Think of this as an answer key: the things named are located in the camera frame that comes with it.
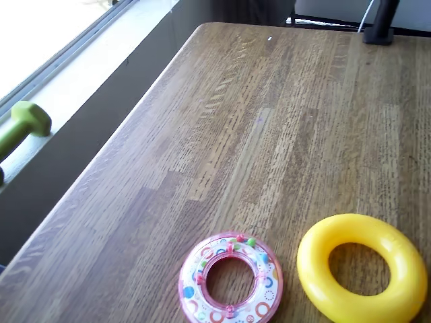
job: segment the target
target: yellow plastic ring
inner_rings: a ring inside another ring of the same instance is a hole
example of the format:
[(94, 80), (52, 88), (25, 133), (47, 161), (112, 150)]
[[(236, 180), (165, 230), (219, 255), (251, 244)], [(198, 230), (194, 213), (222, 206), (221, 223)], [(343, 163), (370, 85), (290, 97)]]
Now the yellow plastic ring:
[[(329, 270), (329, 254), (355, 242), (377, 251), (391, 270), (389, 286), (362, 296), (344, 289)], [(311, 302), (334, 322), (410, 322), (425, 302), (427, 274), (414, 245), (397, 229), (360, 214), (328, 217), (311, 227), (298, 249), (298, 274)]]

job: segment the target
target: wood grain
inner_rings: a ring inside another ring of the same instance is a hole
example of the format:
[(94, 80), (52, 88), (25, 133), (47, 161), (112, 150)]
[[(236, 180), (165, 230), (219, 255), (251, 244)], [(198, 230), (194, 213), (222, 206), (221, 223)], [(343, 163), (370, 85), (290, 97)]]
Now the wood grain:
[[(430, 182), (429, 38), (379, 47), (353, 33), (205, 24), (2, 274), (0, 318), (185, 322), (185, 256), (240, 230), (283, 267), (272, 322), (328, 322), (296, 274), (301, 237), (365, 213), (400, 229), (431, 273)], [(357, 245), (338, 247), (331, 270), (364, 295), (390, 275)], [(246, 295), (248, 276), (234, 276), (212, 293)], [(430, 300), (416, 322), (431, 320)]]

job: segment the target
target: pink plastic ring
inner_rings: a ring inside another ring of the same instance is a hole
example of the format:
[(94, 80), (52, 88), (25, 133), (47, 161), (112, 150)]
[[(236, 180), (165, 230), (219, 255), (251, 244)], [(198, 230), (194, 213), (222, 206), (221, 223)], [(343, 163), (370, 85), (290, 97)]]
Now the pink plastic ring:
[[(253, 292), (239, 304), (221, 304), (207, 290), (209, 270), (225, 258), (245, 261), (255, 276)], [(275, 254), (262, 241), (238, 232), (225, 232), (193, 248), (181, 268), (178, 292), (183, 311), (192, 323), (231, 322), (231, 319), (264, 323), (280, 303), (283, 275)]]

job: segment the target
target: green dumbbell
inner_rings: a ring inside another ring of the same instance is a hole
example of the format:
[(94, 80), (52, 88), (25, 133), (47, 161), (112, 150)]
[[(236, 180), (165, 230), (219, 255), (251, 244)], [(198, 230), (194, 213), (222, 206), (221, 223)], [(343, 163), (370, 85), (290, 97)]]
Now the green dumbbell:
[[(37, 137), (46, 137), (51, 131), (51, 118), (37, 104), (19, 101), (11, 109), (13, 122), (5, 124), (0, 133), (0, 163), (31, 133)], [(0, 174), (0, 185), (3, 183)]]

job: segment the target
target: baby toy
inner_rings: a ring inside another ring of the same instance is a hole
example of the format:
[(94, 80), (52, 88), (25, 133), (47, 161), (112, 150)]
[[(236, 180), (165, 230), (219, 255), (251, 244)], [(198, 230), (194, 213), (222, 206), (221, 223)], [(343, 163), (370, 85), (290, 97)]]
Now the baby toy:
[[(377, 251), (391, 270), (382, 293), (362, 296), (344, 289), (329, 270), (329, 254), (355, 242)], [(393, 226), (359, 214), (328, 217), (303, 237), (297, 257), (302, 287), (311, 302), (334, 322), (410, 322), (426, 298), (424, 261), (413, 244)]]
[[(211, 267), (226, 258), (245, 261), (255, 276), (253, 292), (239, 304), (221, 304), (208, 293)], [(193, 248), (180, 272), (178, 292), (190, 322), (268, 322), (283, 291), (281, 266), (272, 250), (246, 234), (225, 232), (207, 238)]]

